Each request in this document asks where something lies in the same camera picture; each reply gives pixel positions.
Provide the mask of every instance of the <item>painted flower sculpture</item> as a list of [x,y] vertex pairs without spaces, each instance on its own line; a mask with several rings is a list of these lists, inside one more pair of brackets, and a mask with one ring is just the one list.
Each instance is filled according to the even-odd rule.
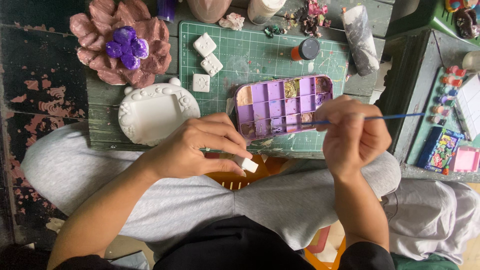
[[70,30],[81,45],[78,59],[101,80],[143,88],[165,73],[172,60],[168,29],[151,17],[145,3],[122,0],[117,6],[113,0],[93,0],[89,11],[90,16],[72,16]]
[[148,57],[148,43],[137,38],[133,27],[124,26],[113,31],[113,41],[107,42],[105,51],[111,58],[120,58],[127,69],[134,70],[140,67],[140,59]]

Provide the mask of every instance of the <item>cutting mat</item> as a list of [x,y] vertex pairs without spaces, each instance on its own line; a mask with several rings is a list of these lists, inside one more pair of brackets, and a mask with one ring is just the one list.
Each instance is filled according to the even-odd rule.
[[[210,92],[193,92],[194,73],[206,74],[201,68],[202,57],[193,48],[193,42],[208,33],[216,43],[213,54],[222,62],[223,69],[210,81]],[[183,21],[179,25],[179,70],[182,87],[197,99],[202,116],[226,111],[227,99],[232,98],[240,85],[275,78],[311,74],[326,74],[333,81],[334,97],[343,93],[349,61],[348,44],[321,40],[321,52],[310,61],[292,61],[290,51],[307,37],[275,35],[268,38],[264,32],[234,31],[216,25]],[[235,111],[230,117],[236,123]],[[321,153],[325,132],[305,131],[271,139],[253,141],[248,150],[281,155],[289,152]]]
[[[435,78],[435,84],[433,85],[432,92],[430,93],[430,98],[428,100],[427,104],[427,110],[425,112],[425,116],[423,117],[421,124],[420,124],[420,129],[417,133],[417,137],[415,138],[415,142],[412,145],[412,149],[410,151],[410,154],[408,155],[407,159],[407,164],[417,164],[417,160],[419,157],[419,154],[423,150],[423,146],[425,144],[425,140],[427,139],[428,135],[430,134],[430,130],[434,126],[440,126],[437,124],[434,124],[428,120],[429,116],[434,115],[432,113],[432,107],[433,106],[438,106],[438,103],[435,102],[435,97],[441,96],[441,93],[438,92],[438,89],[445,86],[445,84],[442,84],[440,79],[445,76],[445,68],[440,68],[438,71],[437,77]],[[455,109],[452,108],[446,108],[450,109],[450,115],[447,117],[441,116],[441,114],[437,114],[441,116],[441,118],[447,119],[447,122],[445,123],[444,128],[458,132],[458,133],[463,133],[462,127],[460,125],[460,122],[458,121],[458,116],[455,112]],[[473,142],[467,141],[467,140],[462,140],[460,142],[460,145],[467,145],[467,146],[473,146],[473,147],[480,147],[480,136],[477,136]]]

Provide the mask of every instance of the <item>hand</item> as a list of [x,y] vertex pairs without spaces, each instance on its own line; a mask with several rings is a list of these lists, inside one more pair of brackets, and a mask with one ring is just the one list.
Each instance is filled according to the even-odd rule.
[[134,165],[153,181],[161,178],[187,178],[209,172],[244,171],[227,159],[207,159],[200,148],[218,149],[243,158],[253,156],[243,137],[226,113],[188,119],[158,146],[142,154]]
[[383,119],[364,122],[365,117],[381,116],[374,105],[362,104],[349,96],[340,96],[324,103],[315,112],[317,131],[327,129],[323,152],[330,172],[335,177],[352,176],[360,168],[383,153],[392,143]]

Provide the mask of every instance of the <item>paintbrush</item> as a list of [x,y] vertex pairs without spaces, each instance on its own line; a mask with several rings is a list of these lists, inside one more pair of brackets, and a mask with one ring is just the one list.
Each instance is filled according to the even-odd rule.
[[[421,113],[409,113],[409,114],[393,114],[393,115],[385,115],[385,116],[369,116],[365,117],[365,121],[373,120],[373,119],[396,119],[396,118],[405,118],[408,116],[423,116],[425,115],[423,112]],[[306,122],[301,123],[302,125],[321,125],[321,124],[331,124],[330,121],[314,121],[314,122]],[[297,123],[290,123],[290,124],[282,124],[279,126],[290,126],[290,125],[297,125]]]

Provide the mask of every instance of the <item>purple container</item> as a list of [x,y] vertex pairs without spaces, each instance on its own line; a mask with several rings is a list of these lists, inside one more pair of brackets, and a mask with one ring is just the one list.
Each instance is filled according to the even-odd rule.
[[157,0],[156,2],[156,17],[160,20],[173,23],[175,17],[175,7],[177,0]]
[[258,140],[312,130],[301,123],[314,121],[313,112],[329,99],[333,83],[323,74],[242,85],[235,93],[239,132]]

